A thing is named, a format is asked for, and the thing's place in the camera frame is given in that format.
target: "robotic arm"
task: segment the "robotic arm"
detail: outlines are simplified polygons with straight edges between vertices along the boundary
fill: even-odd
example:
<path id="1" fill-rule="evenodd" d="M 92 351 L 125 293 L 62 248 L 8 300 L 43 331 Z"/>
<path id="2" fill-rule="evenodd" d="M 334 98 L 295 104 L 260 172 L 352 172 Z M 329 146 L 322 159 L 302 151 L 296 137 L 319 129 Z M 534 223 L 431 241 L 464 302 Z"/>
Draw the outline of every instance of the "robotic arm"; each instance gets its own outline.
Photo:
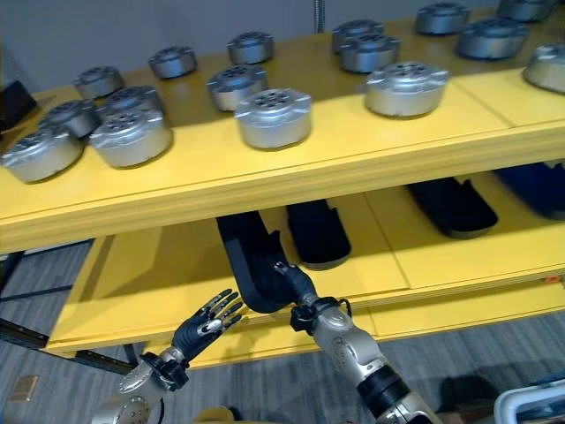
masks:
<path id="1" fill-rule="evenodd" d="M 357 388 L 379 424 L 441 424 L 422 398 L 388 364 L 377 342 L 355 326 L 334 298 L 319 298 L 310 277 L 298 267 L 277 262 L 296 306 L 290 325 L 305 330 L 337 369 Z"/>
<path id="2" fill-rule="evenodd" d="M 350 381 L 378 424 L 441 424 L 421 397 L 411 391 L 389 365 L 377 342 L 355 326 L 334 298 L 318 297 L 310 277 L 298 267 L 277 262 L 286 291 L 296 304 L 290 325 L 306 331 Z M 188 382 L 185 370 L 206 347 L 241 319 L 243 305 L 231 290 L 211 299 L 183 322 L 172 346 L 160 355 L 148 352 L 120 383 L 118 393 L 94 416 L 92 424 L 144 424 L 167 391 Z"/>
<path id="3" fill-rule="evenodd" d="M 213 297 L 175 332 L 172 346 L 160 355 L 141 355 L 142 362 L 120 382 L 117 394 L 106 402 L 92 424 L 146 423 L 153 407 L 167 391 L 188 382 L 189 362 L 241 319 L 243 305 L 231 289 Z"/>

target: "gray wall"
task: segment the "gray wall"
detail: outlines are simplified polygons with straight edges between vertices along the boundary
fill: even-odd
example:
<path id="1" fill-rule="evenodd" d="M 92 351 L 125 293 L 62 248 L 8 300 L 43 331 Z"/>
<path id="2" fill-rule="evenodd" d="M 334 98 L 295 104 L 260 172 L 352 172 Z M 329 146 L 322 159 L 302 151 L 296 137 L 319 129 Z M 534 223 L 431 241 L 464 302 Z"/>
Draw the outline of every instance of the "gray wall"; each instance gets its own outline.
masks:
<path id="1" fill-rule="evenodd" d="M 471 7 L 497 0 L 466 0 Z M 158 49 L 190 45 L 223 51 L 234 35 L 258 29 L 276 40 L 313 30 L 311 0 L 3 0 L 2 83 L 32 91 L 70 84 L 99 64 L 130 71 Z M 345 20 L 414 16 L 432 0 L 327 0 L 326 28 Z"/>

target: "lower shelf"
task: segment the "lower shelf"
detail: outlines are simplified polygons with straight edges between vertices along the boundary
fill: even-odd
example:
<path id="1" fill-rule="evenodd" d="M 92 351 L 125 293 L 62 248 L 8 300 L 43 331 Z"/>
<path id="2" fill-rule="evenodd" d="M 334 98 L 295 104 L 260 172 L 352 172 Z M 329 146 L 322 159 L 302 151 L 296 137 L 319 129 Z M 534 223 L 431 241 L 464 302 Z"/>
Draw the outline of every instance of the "lower shelf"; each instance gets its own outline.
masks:
<path id="1" fill-rule="evenodd" d="M 565 290 L 560 283 L 541 281 L 513 287 L 475 291 L 439 299 L 423 299 L 410 304 L 361 309 L 353 319 L 377 340 L 460 329 L 502 322 L 565 309 Z M 151 352 L 161 352 L 170 338 L 147 344 Z M 295 333 L 288 320 L 269 324 L 243 323 L 225 333 L 191 362 L 191 367 L 258 360 L 317 350 L 304 332 Z"/>
<path id="2" fill-rule="evenodd" d="M 309 271 L 319 295 L 348 298 L 357 311 L 404 308 L 415 314 L 426 299 L 462 296 L 464 303 L 468 292 L 565 274 L 565 223 L 536 216 L 491 173 L 471 179 L 501 219 L 488 235 L 471 240 L 442 236 L 403 187 L 330 199 L 352 252 L 335 269 Z M 285 252 L 298 261 L 284 209 L 261 215 L 270 231 L 282 230 Z M 237 289 L 215 220 L 98 238 L 48 349 L 68 352 L 170 337 L 186 316 L 226 287 Z M 565 306 L 565 299 L 558 300 Z M 271 315 L 246 311 L 250 325 L 276 328 L 288 317 L 288 308 Z M 382 336 L 378 327 L 375 331 Z"/>

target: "black metal frame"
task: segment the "black metal frame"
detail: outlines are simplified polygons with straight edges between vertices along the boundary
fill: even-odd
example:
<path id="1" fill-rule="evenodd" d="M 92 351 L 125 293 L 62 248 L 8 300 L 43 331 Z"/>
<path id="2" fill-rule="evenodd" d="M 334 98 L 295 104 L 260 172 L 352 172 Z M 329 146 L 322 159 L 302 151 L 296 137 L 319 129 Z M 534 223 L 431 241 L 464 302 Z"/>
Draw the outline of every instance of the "black metal frame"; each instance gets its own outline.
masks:
<path id="1" fill-rule="evenodd" d="M 8 257 L 4 260 L 4 262 L 2 262 L 0 293 L 10 281 L 10 277 L 18 267 L 18 264 L 23 257 L 24 257 L 24 252 L 16 252 L 13 254 L 9 254 Z M 32 296 L 41 296 L 52 292 L 61 292 L 64 290 L 70 290 L 71 288 L 72 286 L 67 285 L 63 287 L 57 287 L 55 289 L 32 291 L 29 293 L 7 296 L 5 298 L 0 298 L 0 300 L 5 302 L 16 299 L 25 299 Z M 26 349 L 31 349 L 37 352 L 42 352 L 48 355 L 52 355 L 51 353 L 42 350 L 47 345 L 47 342 L 49 341 L 49 336 L 39 333 L 37 331 L 33 331 L 32 329 L 28 329 L 14 322 L 4 320 L 2 318 L 0 318 L 0 340 L 4 340 L 5 342 L 12 343 L 13 345 L 25 347 Z M 63 358 L 63 359 L 70 360 L 72 362 L 77 362 L 82 365 L 87 365 L 89 367 L 102 369 L 104 371 L 110 371 L 112 373 L 126 375 L 135 366 L 138 365 L 138 361 L 135 356 L 133 346 L 131 344 L 125 344 L 124 349 L 130 363 L 123 362 L 122 360 L 116 360 L 109 356 L 101 355 L 100 353 L 88 351 L 88 350 L 77 351 L 74 358 Z"/>

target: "metal hub with holes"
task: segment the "metal hub with holes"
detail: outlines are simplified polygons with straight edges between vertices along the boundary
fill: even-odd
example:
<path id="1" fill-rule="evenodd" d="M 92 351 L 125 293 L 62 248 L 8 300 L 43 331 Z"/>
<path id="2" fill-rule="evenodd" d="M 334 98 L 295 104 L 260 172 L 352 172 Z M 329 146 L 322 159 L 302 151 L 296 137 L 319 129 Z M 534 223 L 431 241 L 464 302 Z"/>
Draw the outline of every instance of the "metal hub with holes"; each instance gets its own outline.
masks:
<path id="1" fill-rule="evenodd" d="M 289 88 L 261 91 L 235 111 L 244 141 L 255 148 L 280 148 L 310 133 L 312 98 Z"/>
<path id="2" fill-rule="evenodd" d="M 565 93 L 565 42 L 537 47 L 524 69 L 524 78 L 534 86 Z"/>
<path id="3" fill-rule="evenodd" d="M 116 115 L 126 110 L 159 110 L 164 113 L 161 97 L 150 86 L 128 87 L 116 91 L 108 97 L 102 107 L 98 109 L 103 117 Z"/>
<path id="4" fill-rule="evenodd" d="M 449 72 L 419 62 L 374 71 L 366 83 L 365 106 L 388 117 L 414 117 L 440 104 Z"/>
<path id="5" fill-rule="evenodd" d="M 196 69 L 196 55 L 190 47 L 172 46 L 149 58 L 149 67 L 157 78 L 182 77 Z"/>
<path id="6" fill-rule="evenodd" d="M 13 145 L 3 154 L 2 165 L 24 183 L 33 183 L 71 166 L 83 147 L 62 126 L 46 126 Z"/>
<path id="7" fill-rule="evenodd" d="M 233 64 L 258 64 L 273 57 L 273 35 L 260 31 L 243 33 L 228 43 L 228 53 Z"/>
<path id="8" fill-rule="evenodd" d="M 365 33 L 342 44 L 340 65 L 349 72 L 369 73 L 393 64 L 400 40 L 380 33 Z"/>
<path id="9" fill-rule="evenodd" d="M 518 22 L 535 22 L 549 16 L 555 0 L 501 0 L 496 14 Z"/>
<path id="10" fill-rule="evenodd" d="M 172 132 L 157 110 L 129 110 L 107 117 L 90 145 L 114 168 L 149 161 L 169 148 Z"/>
<path id="11" fill-rule="evenodd" d="M 524 45 L 528 28 L 509 19 L 484 19 L 463 27 L 456 51 L 475 59 L 514 56 Z"/>
<path id="12" fill-rule="evenodd" d="M 151 410 L 149 403 L 141 396 L 131 395 L 129 399 L 118 396 L 104 403 L 96 412 L 92 422 L 100 424 L 145 424 Z"/>
<path id="13" fill-rule="evenodd" d="M 83 98 L 96 99 L 122 88 L 124 80 L 114 66 L 97 66 L 82 72 L 72 84 Z"/>
<path id="14" fill-rule="evenodd" d="M 356 19 L 345 22 L 332 31 L 332 51 L 340 52 L 342 44 L 365 33 L 382 34 L 384 26 L 370 19 Z"/>
<path id="15" fill-rule="evenodd" d="M 234 64 L 209 79 L 207 87 L 218 110 L 235 110 L 246 97 L 267 89 L 267 73 L 256 64 Z"/>
<path id="16" fill-rule="evenodd" d="M 94 131 L 101 123 L 92 100 L 71 100 L 47 112 L 39 127 L 62 125 L 73 136 L 81 138 Z"/>
<path id="17" fill-rule="evenodd" d="M 430 4 L 418 10 L 416 31 L 421 34 L 453 34 L 467 23 L 469 8 L 453 2 Z"/>

